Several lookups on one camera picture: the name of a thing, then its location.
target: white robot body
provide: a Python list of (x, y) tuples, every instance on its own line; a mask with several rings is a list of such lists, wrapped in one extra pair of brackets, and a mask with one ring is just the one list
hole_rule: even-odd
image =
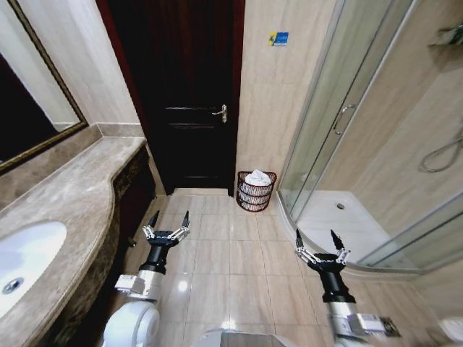
[(154, 347), (159, 312), (149, 301), (131, 301), (106, 323), (103, 347)]

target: door frame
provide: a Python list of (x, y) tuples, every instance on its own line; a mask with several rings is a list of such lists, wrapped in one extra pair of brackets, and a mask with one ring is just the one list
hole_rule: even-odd
[[(225, 149), (225, 153), (229, 153), (231, 160), (227, 168), (228, 174), (226, 175), (227, 190), (229, 196), (233, 196), (234, 193), (234, 180), (237, 162), (237, 139), (238, 139), (238, 118), (239, 118), (239, 95), (241, 92), (241, 68), (242, 68), (242, 52), (243, 52), (243, 32), (245, 26), (245, 3), (246, 0), (232, 0), (233, 6), (233, 41), (232, 41), (232, 82), (231, 82), (231, 104), (228, 108), (229, 122), (231, 124), (231, 136), (228, 144), (229, 148)], [(148, 147), (153, 145), (152, 136), (146, 117), (146, 112), (143, 108), (143, 104), (138, 95), (137, 88), (135, 86), (132, 73), (125, 58), (124, 49), (119, 39), (119, 35), (116, 30), (116, 26), (113, 21), (111, 11), (109, 9), (108, 0), (96, 0), (96, 5), (100, 11), (101, 18), (103, 20), (106, 32), (108, 33), (109, 40), (116, 54), (117, 61), (122, 71), (127, 89), (129, 90), (132, 102), (140, 120), (141, 126), (148, 142)], [(172, 188), (166, 187), (167, 194), (172, 193)]]

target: marble countertop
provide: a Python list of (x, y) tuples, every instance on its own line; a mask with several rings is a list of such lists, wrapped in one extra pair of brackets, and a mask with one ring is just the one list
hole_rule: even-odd
[(66, 306), (109, 229), (112, 181), (144, 144), (141, 137), (103, 137), (0, 211), (0, 238), (41, 220), (67, 227), (55, 259), (0, 318), (0, 346), (36, 344)]

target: dark wooden door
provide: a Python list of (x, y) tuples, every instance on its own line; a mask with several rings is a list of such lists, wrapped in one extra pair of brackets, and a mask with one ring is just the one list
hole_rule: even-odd
[[(244, 0), (99, 0), (168, 194), (233, 191)], [(218, 113), (227, 108), (226, 119)]]

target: white sink basin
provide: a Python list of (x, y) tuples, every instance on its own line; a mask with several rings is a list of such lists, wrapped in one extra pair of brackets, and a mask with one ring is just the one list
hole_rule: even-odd
[(66, 226), (51, 221), (28, 226), (0, 239), (0, 317), (42, 275), (65, 238)]

